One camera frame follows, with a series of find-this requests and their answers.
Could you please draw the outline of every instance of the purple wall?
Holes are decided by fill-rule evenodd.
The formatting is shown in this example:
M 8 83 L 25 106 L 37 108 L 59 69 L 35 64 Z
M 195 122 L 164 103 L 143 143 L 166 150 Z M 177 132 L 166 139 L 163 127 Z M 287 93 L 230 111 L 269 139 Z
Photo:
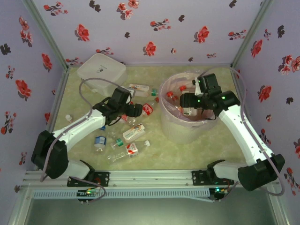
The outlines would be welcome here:
M 3 1 L 0 17 L 0 223 L 7 224 L 63 69 L 19 0 Z
M 207 64 L 232 63 L 262 0 L 34 2 L 68 64 L 97 50 L 130 64 Z
M 299 15 L 298 0 L 275 1 L 236 66 L 246 79 L 254 127 L 285 158 L 284 198 L 294 224 L 300 220 Z

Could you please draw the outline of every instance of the beige floor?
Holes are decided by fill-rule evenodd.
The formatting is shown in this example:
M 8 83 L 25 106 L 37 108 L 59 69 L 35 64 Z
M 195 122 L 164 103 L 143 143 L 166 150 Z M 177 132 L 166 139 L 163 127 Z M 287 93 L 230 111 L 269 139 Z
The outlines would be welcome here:
M 128 80 L 124 84 L 140 83 L 159 88 L 167 77 L 184 71 L 202 71 L 208 67 L 201 66 L 165 66 L 165 67 L 127 67 Z M 233 90 L 235 87 L 231 74 L 227 69 L 212 70 L 217 76 L 222 91 Z M 61 102 L 55 130 L 67 126 L 66 114 L 71 114 L 74 119 L 82 117 L 88 112 L 87 104 L 78 94 L 81 80 L 76 74 L 76 68 L 71 70 L 64 96 Z M 82 89 L 83 95 L 92 103 L 100 102 L 104 97 L 91 92 L 87 87 Z M 135 103 L 144 103 L 147 98 L 135 97 Z M 96 130 L 80 140 L 68 153 L 70 159 L 84 160 L 97 170 L 143 170 L 143 169 L 195 169 L 205 168 L 207 164 L 218 159 L 231 162 L 244 162 L 243 154 L 228 128 L 218 120 L 216 126 L 203 134 L 193 143 L 176 145 L 167 140 L 161 129 L 160 108 L 144 121 L 147 134 L 139 140 L 149 139 L 151 146 L 137 157 L 126 159 L 119 163 L 109 165 L 105 155 L 95 153 L 94 138 L 99 134 Z M 130 127 L 116 124 L 108 129 L 127 130 Z

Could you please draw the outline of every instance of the robotic arm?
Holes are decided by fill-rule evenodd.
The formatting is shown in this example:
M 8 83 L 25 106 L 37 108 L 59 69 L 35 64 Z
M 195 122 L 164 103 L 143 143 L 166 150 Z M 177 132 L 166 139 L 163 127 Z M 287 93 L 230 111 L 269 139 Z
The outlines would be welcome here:
M 63 133 L 53 146 L 47 164 L 46 174 L 52 179 L 67 175 L 87 181 L 93 181 L 95 170 L 82 160 L 69 160 L 68 151 L 86 135 L 104 125 L 110 125 L 112 121 L 123 114 L 130 117 L 140 116 L 143 106 L 140 104 L 130 104 L 134 93 L 134 90 L 118 87 L 115 89 L 112 97 L 108 97 L 95 104 L 90 113 L 87 113 L 69 126 L 57 130 L 52 134 L 46 130 L 43 131 L 37 138 L 31 161 L 39 168 L 43 168 L 50 145 L 61 133 Z
M 248 125 L 256 140 L 261 143 L 264 152 L 271 158 L 278 171 L 281 171 L 285 160 L 281 154 L 275 155 L 262 142 L 246 116 L 242 121 L 240 102 L 235 94 L 232 91 L 222 92 L 215 74 L 196 77 L 193 85 L 195 85 L 195 93 L 182 94 L 180 106 L 213 110 L 215 116 L 218 116 L 227 125 L 246 159 L 246 165 L 229 163 L 224 160 L 209 164 L 206 173 L 210 180 L 212 182 L 217 178 L 236 180 L 248 191 L 274 181 L 277 178 L 275 171 L 244 123 Z

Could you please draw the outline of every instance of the clear plastic bucket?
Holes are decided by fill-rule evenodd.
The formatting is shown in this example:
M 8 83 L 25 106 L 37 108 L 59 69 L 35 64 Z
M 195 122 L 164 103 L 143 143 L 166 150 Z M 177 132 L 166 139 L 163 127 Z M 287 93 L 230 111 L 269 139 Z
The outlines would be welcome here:
M 190 85 L 199 74 L 185 72 L 175 74 L 165 80 L 159 88 L 159 104 L 162 110 L 161 122 L 165 136 L 176 144 L 188 144 L 198 139 L 201 133 L 213 128 L 217 120 L 212 110 L 205 110 L 203 114 L 192 119 L 185 117 L 175 106 L 170 104 L 166 93 L 170 90 L 178 90 L 182 85 Z

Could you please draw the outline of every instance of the plastic bin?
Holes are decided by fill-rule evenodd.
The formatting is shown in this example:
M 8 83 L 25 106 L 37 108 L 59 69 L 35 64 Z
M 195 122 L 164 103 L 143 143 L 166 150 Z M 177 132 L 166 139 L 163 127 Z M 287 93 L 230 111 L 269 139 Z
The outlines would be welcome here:
M 192 143 L 201 135 L 214 127 L 217 120 L 200 119 L 192 121 L 184 117 L 178 109 L 167 102 L 166 93 L 170 90 L 178 89 L 182 85 L 187 85 L 199 76 L 195 73 L 180 73 L 169 77 L 159 88 L 159 104 L 162 110 L 161 122 L 165 136 L 176 144 Z M 212 110 L 205 110 L 202 118 L 214 118 Z
M 90 59 L 77 70 L 77 74 L 82 79 L 92 77 L 104 78 L 118 85 L 122 85 L 127 80 L 126 66 L 100 53 L 90 57 Z M 87 84 L 92 91 L 96 91 L 106 97 L 111 96 L 116 89 L 115 85 L 104 81 L 91 80 L 85 84 Z

